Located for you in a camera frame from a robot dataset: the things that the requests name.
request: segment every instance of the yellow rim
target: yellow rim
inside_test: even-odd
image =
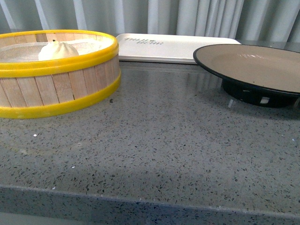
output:
[[[56,116],[65,113],[70,113],[76,110],[83,109],[85,107],[91,106],[97,102],[102,101],[111,94],[113,94],[119,87],[121,82],[121,72],[119,73],[118,78],[106,88],[73,100],[69,102],[63,102],[53,105],[44,105],[44,106],[35,106],[35,107],[0,107],[0,117],[11,118],[11,119],[34,119],[42,118],[49,116]]]
[[[0,35],[1,38],[15,37],[21,35],[34,35],[46,33],[80,33],[93,34],[109,38],[113,41],[112,45],[97,52],[86,55],[69,57],[59,60],[47,60],[22,63],[0,63],[0,77],[28,77],[42,76],[49,74],[59,74],[69,71],[92,67],[103,63],[115,57],[119,53],[119,44],[117,39],[109,34],[87,31],[87,30],[37,30]]]

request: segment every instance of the bamboo steamer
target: bamboo steamer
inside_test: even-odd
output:
[[[1,63],[0,117],[30,119],[93,105],[120,85],[119,45],[111,35],[86,30],[41,30],[0,35],[0,48],[33,42],[111,40],[92,53],[59,60]]]

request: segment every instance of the gray countertop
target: gray countertop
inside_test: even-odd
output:
[[[300,224],[300,110],[196,65],[120,62],[77,112],[0,119],[0,211],[106,224]]]

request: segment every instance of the black plate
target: black plate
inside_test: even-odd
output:
[[[284,107],[300,97],[300,53],[254,45],[208,45],[194,60],[223,79],[224,90],[244,102]]]

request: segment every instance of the black plate base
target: black plate base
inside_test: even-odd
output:
[[[288,105],[293,105],[297,100],[296,97],[269,94],[256,90],[255,88],[245,87],[244,85],[239,85],[238,83],[224,79],[222,81],[222,87],[229,95],[238,100],[263,107],[286,107]]]

